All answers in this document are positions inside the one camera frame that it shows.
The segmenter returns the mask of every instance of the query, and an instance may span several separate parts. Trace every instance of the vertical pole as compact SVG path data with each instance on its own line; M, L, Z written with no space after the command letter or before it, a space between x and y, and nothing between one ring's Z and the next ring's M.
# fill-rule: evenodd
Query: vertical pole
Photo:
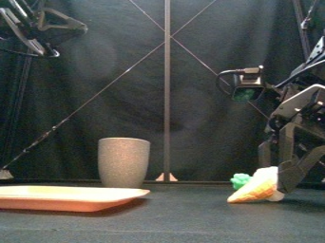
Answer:
M170 0L165 0L163 181L170 181Z

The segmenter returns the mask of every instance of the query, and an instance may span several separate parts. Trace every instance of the plastic tray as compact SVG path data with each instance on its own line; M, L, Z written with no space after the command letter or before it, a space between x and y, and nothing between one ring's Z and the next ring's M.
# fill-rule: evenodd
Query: plastic tray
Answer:
M95 212L144 196L149 190L64 186L0 187L0 209Z

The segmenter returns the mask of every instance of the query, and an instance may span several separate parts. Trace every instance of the wire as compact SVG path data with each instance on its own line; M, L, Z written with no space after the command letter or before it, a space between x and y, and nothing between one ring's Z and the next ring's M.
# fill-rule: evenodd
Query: wire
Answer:
M52 49L54 55L51 55L51 56L38 56L36 54L24 53L24 52L4 49L4 48L0 48L0 51L19 55L19 56L32 57L32 58L58 58L58 57L60 57L60 53L55 49Z

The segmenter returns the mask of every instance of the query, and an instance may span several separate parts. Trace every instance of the ceramic cup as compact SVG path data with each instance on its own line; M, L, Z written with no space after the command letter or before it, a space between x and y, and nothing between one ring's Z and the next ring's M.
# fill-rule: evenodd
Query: ceramic cup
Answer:
M104 187L139 188L146 177L150 142L106 138L98 142L98 171Z

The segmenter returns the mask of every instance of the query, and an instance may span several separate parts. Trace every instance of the black backdrop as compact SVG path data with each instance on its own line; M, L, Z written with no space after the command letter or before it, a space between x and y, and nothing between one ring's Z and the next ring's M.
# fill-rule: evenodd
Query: black backdrop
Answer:
M170 146L170 172L179 180L221 181L235 172L254 172L266 118L253 105L269 115L272 104L266 95L254 103L231 102L215 89L214 78L222 70L264 65L265 79L276 84L304 62L292 2L171 0L170 90L163 0L60 0L48 7L84 22L88 32L60 45L59 59L32 61L11 135L11 102L24 60L0 53L7 104L1 140L9 144L1 148L3 164L112 85L11 166L13 176L98 178L96 146L106 137L151 141L147 179L163 172L163 146Z

